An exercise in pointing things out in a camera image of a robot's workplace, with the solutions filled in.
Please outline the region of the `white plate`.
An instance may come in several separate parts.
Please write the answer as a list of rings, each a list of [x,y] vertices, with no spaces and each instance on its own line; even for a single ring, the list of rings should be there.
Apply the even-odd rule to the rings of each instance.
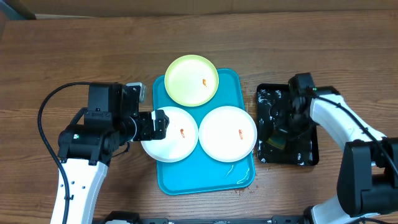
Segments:
[[[244,110],[221,106],[210,111],[201,121],[199,142],[212,159],[236,162],[248,156],[257,140],[256,124]]]
[[[174,107],[161,107],[169,118],[166,135],[161,140],[142,141],[148,155],[160,162],[177,162],[188,157],[198,142],[198,126],[185,110]]]

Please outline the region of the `yellow green sponge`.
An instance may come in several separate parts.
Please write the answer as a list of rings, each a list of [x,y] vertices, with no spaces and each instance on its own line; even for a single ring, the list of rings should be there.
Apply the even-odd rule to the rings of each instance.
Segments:
[[[267,142],[278,149],[284,149],[287,144],[287,134],[273,130],[269,136]]]

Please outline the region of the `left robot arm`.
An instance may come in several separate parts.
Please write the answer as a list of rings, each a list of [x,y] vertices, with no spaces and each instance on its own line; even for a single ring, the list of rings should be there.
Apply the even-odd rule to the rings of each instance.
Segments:
[[[139,111],[141,83],[89,83],[88,105],[58,137],[58,190],[51,223],[91,223],[102,183],[119,147],[166,137],[163,110]]]

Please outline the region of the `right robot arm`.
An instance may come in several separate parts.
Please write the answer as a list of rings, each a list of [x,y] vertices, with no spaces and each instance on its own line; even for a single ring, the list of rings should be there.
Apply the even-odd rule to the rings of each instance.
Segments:
[[[289,97],[271,107],[274,132],[267,142],[285,149],[315,126],[341,147],[336,195],[306,209],[304,223],[364,223],[397,211],[397,138],[370,127],[332,86],[315,86],[310,73],[289,82]]]

